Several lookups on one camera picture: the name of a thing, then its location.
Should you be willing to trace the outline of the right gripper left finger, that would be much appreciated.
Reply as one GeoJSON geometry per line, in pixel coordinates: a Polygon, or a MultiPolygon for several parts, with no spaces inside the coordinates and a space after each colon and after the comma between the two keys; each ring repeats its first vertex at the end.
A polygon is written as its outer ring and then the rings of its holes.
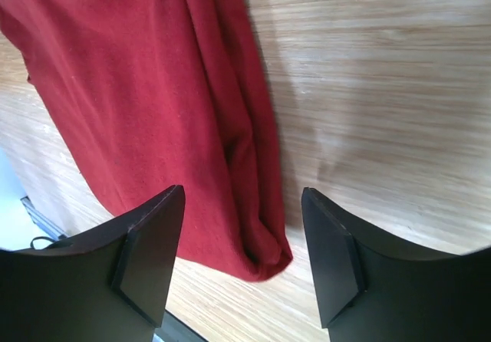
{"type": "Polygon", "coordinates": [[[42,250],[1,253],[3,341],[151,341],[163,322],[182,186],[42,250]]]}

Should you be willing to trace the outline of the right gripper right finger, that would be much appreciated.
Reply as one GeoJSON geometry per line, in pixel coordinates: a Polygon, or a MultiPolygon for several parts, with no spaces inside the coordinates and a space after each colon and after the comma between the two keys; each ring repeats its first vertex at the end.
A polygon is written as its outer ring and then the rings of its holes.
{"type": "Polygon", "coordinates": [[[317,189],[302,218],[321,325],[333,341],[488,341],[490,250],[452,255],[393,235],[317,189]]]}

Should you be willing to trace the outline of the dark red t-shirt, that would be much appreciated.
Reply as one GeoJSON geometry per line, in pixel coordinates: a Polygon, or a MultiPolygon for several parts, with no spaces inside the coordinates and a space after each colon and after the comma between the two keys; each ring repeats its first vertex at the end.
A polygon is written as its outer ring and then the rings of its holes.
{"type": "Polygon", "coordinates": [[[1,0],[1,31],[108,212],[181,185],[178,256],[245,281],[288,267],[277,125],[245,0],[1,0]]]}

